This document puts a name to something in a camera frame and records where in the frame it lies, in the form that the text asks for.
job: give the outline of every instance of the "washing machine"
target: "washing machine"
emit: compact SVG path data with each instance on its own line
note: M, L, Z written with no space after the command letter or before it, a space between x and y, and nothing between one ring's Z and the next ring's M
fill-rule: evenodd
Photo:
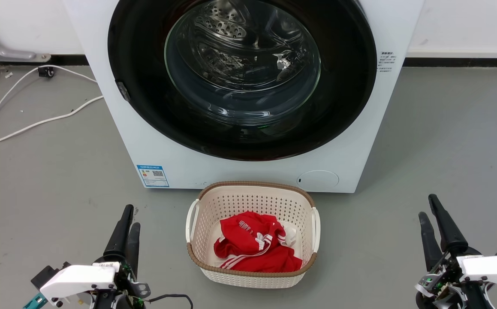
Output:
M143 186L354 192L423 0L64 3Z

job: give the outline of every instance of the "cable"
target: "cable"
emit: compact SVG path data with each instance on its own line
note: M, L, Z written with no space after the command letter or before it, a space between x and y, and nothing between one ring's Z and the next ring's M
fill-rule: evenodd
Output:
M15 84L12 86L12 88L10 88L10 90L8 90L8 92L5 94L5 96L3 96L3 98L1 98L1 100L0 100L0 105L3 103L3 101L5 100L5 98L6 98L6 97L10 94L10 92L11 92L11 91L12 91L12 90L13 90L13 89L14 89L14 88L15 88L15 87L19 84L19 82L21 82L21 81L22 81L22 80L23 80L26 76L28 76L29 74L31 74L31 73L33 73L33 72L37 71L39 68L48 68L48 67L62 69L62 70L64 70L64 71L66 71L66 72L69 72L69 73L75 74L76 76L81 76L81 77L83 77L83 78L86 78L86 79L90 80L91 82L96 82L96 80L95 80L95 79L89 78L88 76L84 76L84 75L82 75L82 74L80 74L80 73L77 73L77 72L73 72L72 70L68 70L68 69L66 69L66 68L59 67L59 66L57 66L57 65L52 65L52 64L41 65L40 67L37 67L37 68L35 68L35 69L33 69L33 70L31 70L31 71L29 71L29 72L25 73L25 75L24 75L24 76L22 76L22 77L21 77L21 78L20 78L17 82L15 82ZM5 136L5 137L0 138L0 142L1 142L1 141L4 141L5 139L9 139L10 137L13 137L13 136L15 136L15 135L18 135L18 134L20 134L20 133L23 133L23 132L27 131L28 129L31 129L31 128L33 128L33 127L36 127L37 125L41 125L41 124L43 124L43 123L47 123L47 122L50 122L50 121L55 121L55 120L58 120L58 119L63 119L63 118L66 118L66 117L70 117L70 116L72 116L72 115L76 114L76 113L77 113L78 111L80 111L81 109L85 108L88 104L90 104L90 103L92 103L92 102L95 102L96 100L99 100L99 99L101 99L101 98L103 98L103 96L99 96L99 97L93 98L93 99L91 99L91 100L87 101L86 103L84 103L83 105L81 105L79 108L77 108L75 111L72 111L72 112L71 112L71 113L69 113L69 114L65 114L65 115L62 115L62 116L58 116L58 117L54 117L54 118L50 118L50 119L46 119L45 121L39 121L39 122L37 122L37 123L34 123L33 125L30 125L30 126L28 126L28 127L24 127L23 129L21 129L21 130L19 130L19 131L16 131L16 132L14 132L14 133L12 133L12 134L9 134L9 135L7 135L7 136Z
M41 125L43 123L47 123L47 122L51 122L51 121L56 121L58 119L63 119L63 118L67 118L67 117L73 116L74 114L78 113L78 111L80 111L81 109L85 108L88 104L90 104L92 102L95 102L97 100L100 100L100 99L103 99L103 96L99 96L99 97L93 98L93 99L85 102L83 105L81 105L79 108L75 109L74 111L70 112L69 114L65 114L65 115L61 115L61 116L58 116L58 117L46 119L44 121L39 121L37 123L29 125L28 127L24 127L23 129L18 130L18 131L14 132L14 133L10 133L9 135L6 135L5 137L1 137L0 138L0 142L4 141L5 139L9 139L10 137L13 137L15 135L18 135L20 133L23 133L23 132L27 131L28 129L36 127L37 125Z
M152 298L149 300L141 299L139 297L137 297L137 299L142 300L142 301L146 301L147 303L152 303L154 301L158 301L158 300L161 300L161 299L167 298L167 297L185 297L187 299L187 301L189 301L189 304L191 305L191 309L193 309L193 302L186 294L164 294L164 295L160 295L160 297L155 297L155 298Z
M494 283L489 282L489 283L485 284L485 289L484 289L484 290L485 290L485 298L486 298L486 299L487 299L487 301L489 302L490 307L492 307L492 309L496 309L496 308L494 307L494 305L492 304L492 301L491 301L491 300L490 300L490 298L488 297L489 285L492 287L492 286L494 285Z

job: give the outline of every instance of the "red clothing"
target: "red clothing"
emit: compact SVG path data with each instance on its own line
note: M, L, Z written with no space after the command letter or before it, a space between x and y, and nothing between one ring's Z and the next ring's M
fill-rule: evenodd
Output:
M273 215L245 212L220 221L223 237L214 243L220 267L247 272L281 273L301 268L294 250L284 245L286 233Z

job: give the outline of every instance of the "white cable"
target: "white cable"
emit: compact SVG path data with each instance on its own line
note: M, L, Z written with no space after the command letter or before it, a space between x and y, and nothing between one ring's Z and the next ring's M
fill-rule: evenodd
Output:
M485 284L485 298L486 298L486 299L487 299L487 301L489 302L490 307L492 307L492 309L496 309L496 308L494 307L494 305L492 304L492 301L491 301L491 300L490 300L490 298L488 297L488 286L489 286L490 284L493 284L493 283L492 283L492 282L489 282L489 283Z
M32 125L29 125L28 127L24 127L23 129L21 130L18 130L14 133L10 133L9 135L6 135L5 137L1 137L0 138L0 142L4 141L5 139L9 139L10 137L13 137L15 135L18 135L20 133L23 133L25 131L27 131L28 129L31 129L33 127L36 127L37 125L41 125L43 123L47 123L47 122L51 122L51 121L56 121L58 119L63 119L63 118L67 118L67 117L70 117L70 116L73 116L74 114L78 113L78 111L80 111L81 109L85 108L88 104L92 103L92 102L95 102L97 100L100 100L100 99L103 99L103 96L99 96L99 97L96 97L96 98L93 98L87 102L85 102L83 105L81 105L79 108L77 108L76 110L70 112L69 114L65 114L65 115L61 115L61 116L58 116L58 117L54 117L54 118L50 118L50 119L46 119L44 121L39 121L37 123L34 123Z
M41 65L40 67L37 67L37 68L35 68L35 69L33 69L33 70L31 70L31 71L29 71L29 72L25 73L25 75L24 75L24 76L22 76L22 77L21 77L21 78L20 78L17 82L15 82L15 84L12 86L12 88L10 88L10 90L8 90L8 92L5 94L5 96L3 96L3 98L1 98L1 100L0 100L0 105L1 105L1 103L3 103L3 101L5 100L5 98L9 95L9 93L10 93L10 92L11 92L11 91L12 91L12 90L13 90L13 89L14 89L14 88L15 88L15 87L19 84L19 82L21 82L21 81L22 81L22 80L23 80L26 76L28 76L29 74L31 74L31 73L33 73L33 72L37 71L37 70L38 70L38 68L49 68L49 67L51 67L51 68L58 68L58 69L62 69L62 70L64 70L64 71L66 71L66 72L69 72L69 73L75 74L76 76L81 76L81 77L86 78L86 79L88 79L88 80L90 80L90 81L92 81L92 82L96 82L96 80L94 80L94 79L92 79L92 78L89 78L88 76L84 76L84 75L82 75L82 74L80 74L80 73L73 72L73 71L71 71L71 70L68 70L68 69L66 69L66 68L59 67L59 66L57 66L57 65L52 65L52 64ZM71 113L69 113L69 114L65 114L65 115L62 115L62 116L58 116L58 117L54 117L54 118L50 118L50 119L46 119L45 121L39 121L39 122L37 122L37 123L34 123L33 125L30 125L30 126L28 126L28 127L24 127L23 129L21 129L21 130L19 130L19 131L16 131L16 132L14 132L14 133L12 133L12 134L9 134L9 135L7 135L7 136L5 136L5 137L0 138L0 142L1 142L1 141L4 141L5 139L9 139L10 137L13 137L13 136L15 136L15 135L18 135L18 134L20 134L20 133L22 133L22 132L25 132L25 131L27 131L28 129L31 129L31 128L33 128L33 127L36 127L37 125L41 125L41 124L43 124L43 123L47 123L47 122L50 122L50 121L55 121L55 120L58 120L58 119L63 119L63 118L66 118L66 117L70 117L70 116L72 116L72 115L76 114L76 113L77 113L78 111L80 111L81 109L85 108L88 104L90 104L90 103L92 103L92 102L95 102L96 100L99 100L99 99L101 99L101 98L103 98L103 96L99 96L99 97L93 98L93 99L91 99L91 100L87 101L86 103L84 103L83 105L81 105L79 108L77 108L75 111L72 111L72 112L71 112Z

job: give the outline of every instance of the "warning label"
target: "warning label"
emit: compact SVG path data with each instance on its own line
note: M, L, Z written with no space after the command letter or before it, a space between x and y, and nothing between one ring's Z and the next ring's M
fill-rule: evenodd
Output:
M393 51L382 51L378 55L378 73L393 72L393 66L397 61L397 56Z

